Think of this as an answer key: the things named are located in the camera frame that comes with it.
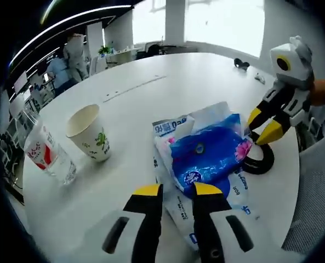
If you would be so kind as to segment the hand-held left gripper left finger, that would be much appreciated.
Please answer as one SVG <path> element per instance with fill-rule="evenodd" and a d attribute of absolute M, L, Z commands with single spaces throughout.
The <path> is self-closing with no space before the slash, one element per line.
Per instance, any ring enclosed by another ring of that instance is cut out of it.
<path fill-rule="evenodd" d="M 162 201 L 162 184 L 135 190 L 122 210 L 107 214 L 85 234 L 82 261 L 155 262 Z"/>

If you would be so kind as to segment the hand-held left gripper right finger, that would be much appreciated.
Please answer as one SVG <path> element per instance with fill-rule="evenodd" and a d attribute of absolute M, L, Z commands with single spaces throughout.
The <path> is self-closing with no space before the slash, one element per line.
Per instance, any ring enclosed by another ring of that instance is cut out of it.
<path fill-rule="evenodd" d="M 213 185 L 196 182 L 193 189 L 194 232 L 202 262 L 277 261 L 277 248 L 259 220 L 232 209 Z"/>

